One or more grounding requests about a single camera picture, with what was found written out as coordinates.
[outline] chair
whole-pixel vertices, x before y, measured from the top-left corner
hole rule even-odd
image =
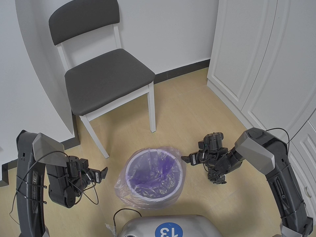
[[[109,155],[89,121],[147,93],[150,130],[156,131],[155,74],[121,48],[118,6],[117,0],[73,0],[49,18],[52,40],[66,70],[72,112],[80,116],[105,158]],[[107,25],[113,25],[116,49],[69,69],[62,42]]]

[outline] gray seat cushion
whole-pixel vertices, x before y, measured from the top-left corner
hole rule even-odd
[[[148,85],[155,74],[124,49],[86,61],[65,74],[73,114],[85,115]]]

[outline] floor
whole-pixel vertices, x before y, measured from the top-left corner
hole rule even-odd
[[[105,224],[113,224],[113,214],[126,207],[114,193],[117,177],[128,158],[140,148],[172,146],[183,155],[198,150],[198,141],[211,132],[224,134],[223,146],[232,148],[245,130],[225,104],[206,86],[207,68],[155,84],[156,126],[150,132],[146,95],[141,96],[91,122],[110,155],[105,159],[78,120],[81,145],[68,155],[89,160],[89,166],[108,166],[105,180],[96,186],[99,205],[86,197],[67,209],[48,197],[45,191],[45,225],[50,236],[112,236]],[[0,188],[0,235],[19,236],[19,226],[9,217],[15,192],[16,169],[9,171],[10,185]],[[265,176],[247,161],[226,176],[227,184],[212,184],[202,165],[187,165],[180,198],[162,210],[140,210],[143,216],[200,214],[209,218],[223,236],[270,237],[280,233],[280,215]],[[94,200],[93,189],[87,194]],[[13,217],[17,219],[16,205]],[[137,214],[122,211],[116,217],[117,229]]]

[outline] chair's front leg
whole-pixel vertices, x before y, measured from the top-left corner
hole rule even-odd
[[[149,92],[147,93],[149,124],[151,132],[156,131],[156,116],[155,116],[155,96],[154,96],[154,82],[148,84]]]
[[[84,126],[86,127],[86,129],[88,130],[89,134],[91,135],[91,137],[93,138],[94,142],[96,143],[96,145],[98,146],[98,148],[100,149],[101,153],[104,155],[105,158],[109,158],[109,155],[107,154],[106,150],[104,149],[104,147],[102,146],[99,138],[97,137],[97,135],[95,134],[92,126],[90,125],[90,122],[87,118],[86,115],[84,116],[80,116],[81,121],[83,122]]]

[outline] trash bag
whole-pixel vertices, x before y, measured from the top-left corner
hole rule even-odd
[[[172,147],[143,148],[127,161],[115,185],[116,195],[141,209],[161,209],[180,196],[185,178],[181,152]]]

